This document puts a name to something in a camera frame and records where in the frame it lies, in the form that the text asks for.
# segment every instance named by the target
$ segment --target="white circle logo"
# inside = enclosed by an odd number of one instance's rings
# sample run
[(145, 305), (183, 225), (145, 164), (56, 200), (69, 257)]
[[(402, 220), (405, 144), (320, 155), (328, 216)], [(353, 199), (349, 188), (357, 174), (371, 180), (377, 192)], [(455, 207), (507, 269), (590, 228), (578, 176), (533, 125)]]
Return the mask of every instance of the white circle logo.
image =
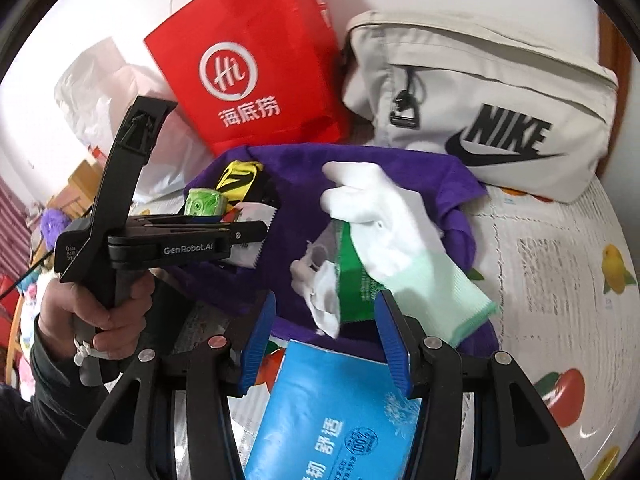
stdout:
[(200, 59), (200, 80), (214, 97), (239, 101), (254, 90), (258, 65), (244, 46), (223, 41), (208, 48)]

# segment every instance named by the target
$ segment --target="bag buckle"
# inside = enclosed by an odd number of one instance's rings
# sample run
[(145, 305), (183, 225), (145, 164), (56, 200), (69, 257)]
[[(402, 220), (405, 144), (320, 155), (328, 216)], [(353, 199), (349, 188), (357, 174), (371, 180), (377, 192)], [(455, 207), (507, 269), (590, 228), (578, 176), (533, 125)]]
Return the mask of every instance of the bag buckle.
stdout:
[[(406, 87), (401, 90), (400, 93), (394, 99), (394, 106), (389, 114), (389, 121), (393, 126), (399, 128), (412, 128), (416, 129), (420, 127), (420, 108), (415, 97), (411, 94), (411, 83), (414, 78), (414, 71), (411, 68), (406, 70)], [(413, 116), (402, 115), (406, 110), (411, 109)]]

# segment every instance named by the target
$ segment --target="red paper bag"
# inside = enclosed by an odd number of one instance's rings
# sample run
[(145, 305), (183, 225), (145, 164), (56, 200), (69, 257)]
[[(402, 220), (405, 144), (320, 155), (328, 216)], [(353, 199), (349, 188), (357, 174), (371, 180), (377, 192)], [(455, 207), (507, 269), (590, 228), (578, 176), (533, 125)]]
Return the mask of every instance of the red paper bag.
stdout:
[(145, 43), (216, 154), (348, 133), (324, 0), (193, 0)]

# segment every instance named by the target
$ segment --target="nike swoosh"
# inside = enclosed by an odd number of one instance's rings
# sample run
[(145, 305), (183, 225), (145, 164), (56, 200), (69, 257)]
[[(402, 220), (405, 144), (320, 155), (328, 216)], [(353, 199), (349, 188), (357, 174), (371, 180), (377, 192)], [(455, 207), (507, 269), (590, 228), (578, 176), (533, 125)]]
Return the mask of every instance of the nike swoosh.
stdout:
[(460, 142), (460, 137), (465, 130), (462, 129), (455, 135), (449, 137), (444, 145), (444, 149), (449, 155), (456, 156), (465, 166), (492, 166), (494, 164), (508, 164), (509, 162), (522, 162), (524, 160), (537, 160), (539, 158), (550, 158), (561, 156), (564, 153), (554, 153), (552, 155), (540, 155), (539, 153), (471, 153), (464, 149)]

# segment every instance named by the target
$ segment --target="green packaging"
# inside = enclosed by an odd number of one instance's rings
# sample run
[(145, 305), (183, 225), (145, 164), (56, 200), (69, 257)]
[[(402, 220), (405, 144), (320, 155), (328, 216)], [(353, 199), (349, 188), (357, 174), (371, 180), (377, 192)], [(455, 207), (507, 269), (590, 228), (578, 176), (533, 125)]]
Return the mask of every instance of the green packaging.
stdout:
[(220, 216), (226, 211), (226, 197), (215, 189), (194, 187), (184, 204), (187, 216)]
[(338, 272), (338, 298), (340, 322), (353, 323), (374, 319), (374, 300), (385, 287), (367, 274), (351, 240), (348, 222), (335, 221), (338, 246), (336, 267)]

